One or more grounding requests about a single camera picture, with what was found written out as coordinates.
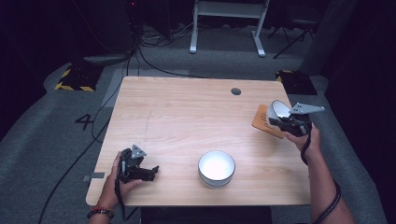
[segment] bracelet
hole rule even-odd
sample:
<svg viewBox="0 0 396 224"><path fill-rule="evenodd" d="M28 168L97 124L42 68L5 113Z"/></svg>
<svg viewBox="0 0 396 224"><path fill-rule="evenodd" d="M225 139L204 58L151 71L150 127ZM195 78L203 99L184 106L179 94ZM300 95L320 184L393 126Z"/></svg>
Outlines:
<svg viewBox="0 0 396 224"><path fill-rule="evenodd" d="M110 219L114 217L114 212L111 209L106 209L104 207L92 207L91 211L88 213L87 218L90 219L95 214L105 214Z"/></svg>

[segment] wooden table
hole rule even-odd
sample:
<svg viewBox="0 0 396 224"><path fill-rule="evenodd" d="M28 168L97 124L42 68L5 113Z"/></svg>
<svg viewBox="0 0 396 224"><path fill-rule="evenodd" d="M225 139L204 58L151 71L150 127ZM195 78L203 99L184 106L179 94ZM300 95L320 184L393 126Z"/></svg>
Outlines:
<svg viewBox="0 0 396 224"><path fill-rule="evenodd" d="M308 171L298 149L251 125L259 105L274 100L290 105L277 81L126 77L94 171L109 175L117 152L137 145L148 154L141 167L160 165L160 171L125 204L309 204ZM198 174L198 161L211 150L235 160L233 179L221 189L206 187ZM104 182L92 179L88 204L97 203Z"/></svg>

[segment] small wooden board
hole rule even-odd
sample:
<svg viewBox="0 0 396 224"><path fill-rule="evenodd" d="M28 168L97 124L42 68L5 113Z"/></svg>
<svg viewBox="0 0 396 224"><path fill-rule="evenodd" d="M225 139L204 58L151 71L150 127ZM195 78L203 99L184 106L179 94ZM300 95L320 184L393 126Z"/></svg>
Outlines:
<svg viewBox="0 0 396 224"><path fill-rule="evenodd" d="M256 116L254 117L251 125L253 127L265 131L266 133L270 133L278 138L284 138L285 134L281 132L279 129L275 129L272 125L267 123L267 105L260 105L259 109L256 112Z"/></svg>

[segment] gray carpet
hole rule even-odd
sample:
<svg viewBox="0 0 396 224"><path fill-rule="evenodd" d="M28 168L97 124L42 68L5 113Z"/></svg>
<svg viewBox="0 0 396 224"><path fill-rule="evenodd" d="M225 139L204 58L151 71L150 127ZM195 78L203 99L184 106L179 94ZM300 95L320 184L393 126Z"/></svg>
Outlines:
<svg viewBox="0 0 396 224"><path fill-rule="evenodd" d="M186 36L166 47L142 47L145 58L161 69L202 77L275 80L281 69L297 70L309 48L310 37L297 42L278 59L272 57L286 44L282 32L267 39L270 31L263 30L261 39L267 56L258 57L248 27L237 31L204 30L198 35L198 50L189 54L190 37ZM296 36L297 31L289 31ZM140 56L131 59L131 76L169 77L152 73ZM51 190L98 134L109 119L114 99L101 108L125 76L124 63L107 66L97 84L97 91L56 91L58 80L68 64L49 74L44 86L47 94L32 105L16 122L0 143L0 223L37 223L41 209ZM357 223L387 223L376 192L352 146L337 122L323 95L327 80L311 77L318 95L289 95L291 103L323 105L325 112L312 116L321 130L322 150L333 177L340 184L343 197ZM76 119L90 114L93 126L83 131ZM82 156L66 176L49 201L42 223L86 223L89 206L85 203L88 183L82 181L96 164L101 144L96 142ZM274 223L310 222L310 208L306 206L272 206ZM128 221L138 223L139 212ZM121 223L120 210L113 223Z"/></svg>

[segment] metal stand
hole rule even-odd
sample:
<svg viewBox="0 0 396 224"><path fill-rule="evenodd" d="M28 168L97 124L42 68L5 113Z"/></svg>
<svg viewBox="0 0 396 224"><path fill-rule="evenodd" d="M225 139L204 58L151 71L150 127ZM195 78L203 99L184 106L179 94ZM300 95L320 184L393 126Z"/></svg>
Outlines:
<svg viewBox="0 0 396 224"><path fill-rule="evenodd" d="M277 56L279 56L281 53L283 53L283 51L285 51L285 50L287 50L288 48L290 48L291 47L291 45L293 45L295 42L297 42L298 40L304 40L304 37L305 37L305 35L307 34L307 33L309 33L309 34L311 34L310 32L309 32L309 30L308 29L305 29L304 31L303 31L303 33L302 34L300 34L297 38L295 38L293 41L291 41L291 43L289 43L285 48L283 48L276 56L274 56L274 59L275 58L277 58Z"/></svg>
<svg viewBox="0 0 396 224"><path fill-rule="evenodd" d="M206 2L195 0L193 31L191 36L190 53L197 51L198 39L198 15L202 16L221 16L221 17L237 17L259 19L257 30L252 31L253 40L256 45L260 57L265 56L262 42L260 41L260 32L262 23L270 0L265 0L264 4L238 4L238 3L222 3L222 2Z"/></svg>

